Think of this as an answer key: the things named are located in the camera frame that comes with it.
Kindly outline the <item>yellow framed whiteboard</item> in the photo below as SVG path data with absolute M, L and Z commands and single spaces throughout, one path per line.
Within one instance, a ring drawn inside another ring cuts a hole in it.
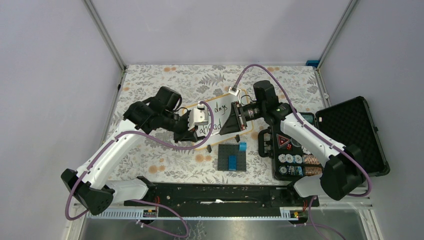
M 237 100 L 237 97 L 230 93 L 226 93 L 224 95 L 206 100 L 206 102 L 211 107 L 213 116 L 214 116 L 214 125 L 213 125 L 212 133 L 219 132 L 221 130 L 222 126 L 224 125 L 224 123 L 226 122 L 227 118 L 230 115 L 231 103 L 235 102 L 236 100 Z M 234 139 L 236 135 L 241 136 L 241 135 L 248 134 L 252 132 L 254 129 L 255 129 L 255 125 L 254 123 L 251 122 L 247 125 L 247 129 L 244 131 L 234 132 L 234 133 L 230 133 L 226 135 L 220 135 L 220 134 L 212 135 L 203 145 L 195 148 L 195 150 L 199 151 L 199 150 L 206 149 L 207 145 L 214 146 L 214 145 L 223 143 L 225 141 Z

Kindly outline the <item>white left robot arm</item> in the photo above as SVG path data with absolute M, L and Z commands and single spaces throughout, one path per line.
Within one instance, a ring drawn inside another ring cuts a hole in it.
M 101 214 L 112 204 L 130 200 L 138 200 L 144 206 L 152 204 L 155 192 L 143 177 L 131 180 L 109 180 L 109 177 L 141 137 L 172 149 L 184 150 L 183 146 L 153 137 L 150 133 L 154 130 L 172 132 L 175 143 L 189 141 L 199 147 L 206 142 L 209 137 L 198 136 L 197 129 L 200 125 L 209 124 L 208 105 L 200 101 L 197 106 L 179 115 L 181 103 L 182 96 L 166 86 L 160 87 L 156 95 L 132 103 L 100 149 L 76 170 L 67 168 L 61 174 L 69 190 L 66 204 L 69 206 L 71 199 L 75 198 L 92 215 Z

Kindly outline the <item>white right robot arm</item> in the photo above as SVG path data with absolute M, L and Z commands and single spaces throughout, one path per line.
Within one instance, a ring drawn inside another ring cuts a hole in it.
M 355 146 L 331 139 L 312 124 L 307 122 L 294 107 L 280 102 L 275 87 L 268 80 L 261 80 L 253 85 L 255 101 L 242 106 L 232 102 L 230 114 L 219 131 L 227 135 L 243 131 L 249 121 L 259 118 L 273 128 L 293 138 L 314 155 L 323 167 L 320 174 L 304 176 L 292 183 L 287 191 L 287 201 L 293 206 L 301 205 L 307 197 L 327 195 L 339 201 L 345 196 L 353 196 L 352 191 L 367 182 L 371 191 L 369 175 L 361 166 L 361 150 Z

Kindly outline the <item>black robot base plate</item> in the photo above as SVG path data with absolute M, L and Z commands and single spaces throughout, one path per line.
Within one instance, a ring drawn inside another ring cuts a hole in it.
M 195 208 L 294 208 L 303 210 L 308 204 L 317 207 L 317 200 L 301 198 L 294 189 L 282 185 L 229 185 L 191 183 L 153 183 L 143 203 L 127 200 L 126 207 L 146 206 L 146 202 L 161 204 L 172 210 Z

